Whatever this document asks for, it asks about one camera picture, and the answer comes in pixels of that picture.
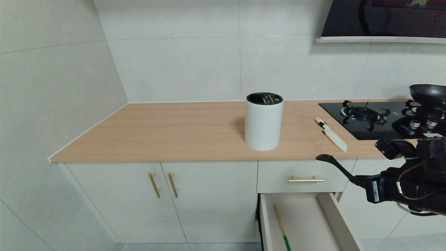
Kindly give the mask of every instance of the kitchen counter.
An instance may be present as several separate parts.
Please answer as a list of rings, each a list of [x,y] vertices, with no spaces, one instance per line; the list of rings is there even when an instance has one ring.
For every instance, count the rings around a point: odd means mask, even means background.
[[[244,142],[244,101],[128,104],[55,153],[50,161],[313,159],[321,153],[336,158],[383,158],[374,147],[375,140],[355,139],[318,105],[342,101],[286,100],[280,143],[270,151],[253,150]],[[315,117],[325,120],[347,143],[346,153],[321,132]]]

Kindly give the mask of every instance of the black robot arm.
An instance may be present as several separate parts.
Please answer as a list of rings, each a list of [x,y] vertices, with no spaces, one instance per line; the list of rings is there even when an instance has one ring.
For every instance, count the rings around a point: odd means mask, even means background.
[[[333,164],[349,181],[364,188],[371,203],[395,201],[407,205],[414,215],[446,216],[446,138],[419,139],[416,148],[402,139],[380,139],[375,146],[386,158],[404,157],[406,162],[377,175],[353,176],[331,155],[316,159]]]

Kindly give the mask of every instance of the range hood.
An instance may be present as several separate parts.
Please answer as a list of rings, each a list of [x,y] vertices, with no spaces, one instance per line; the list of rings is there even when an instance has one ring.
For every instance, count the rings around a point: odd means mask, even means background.
[[[316,42],[446,43],[446,0],[334,0]]]

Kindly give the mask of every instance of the gas stove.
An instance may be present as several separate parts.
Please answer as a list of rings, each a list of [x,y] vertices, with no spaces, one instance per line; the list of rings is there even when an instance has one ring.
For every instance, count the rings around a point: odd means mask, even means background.
[[[446,136],[446,112],[413,100],[319,103],[358,140]]]

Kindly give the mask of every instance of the kitchen knife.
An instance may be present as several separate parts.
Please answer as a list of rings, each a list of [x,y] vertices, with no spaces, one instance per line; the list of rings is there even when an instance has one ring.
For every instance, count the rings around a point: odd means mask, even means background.
[[[321,118],[316,118],[316,122],[324,129],[322,132],[335,144],[341,151],[347,151],[347,144],[328,127],[327,123],[323,121]]]

